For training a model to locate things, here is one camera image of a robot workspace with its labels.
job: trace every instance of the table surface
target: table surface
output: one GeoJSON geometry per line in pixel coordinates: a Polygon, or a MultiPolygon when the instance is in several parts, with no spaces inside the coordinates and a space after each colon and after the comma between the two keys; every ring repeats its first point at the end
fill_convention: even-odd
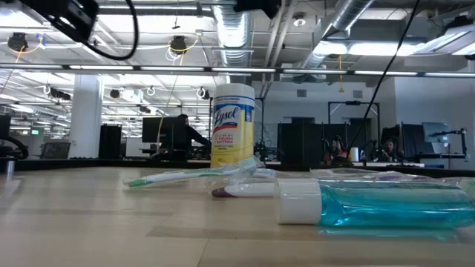
{"type": "Polygon", "coordinates": [[[123,180],[158,171],[76,168],[3,179],[1,265],[475,266],[472,229],[277,225],[272,199],[214,199],[205,178],[122,189],[123,180]]]}

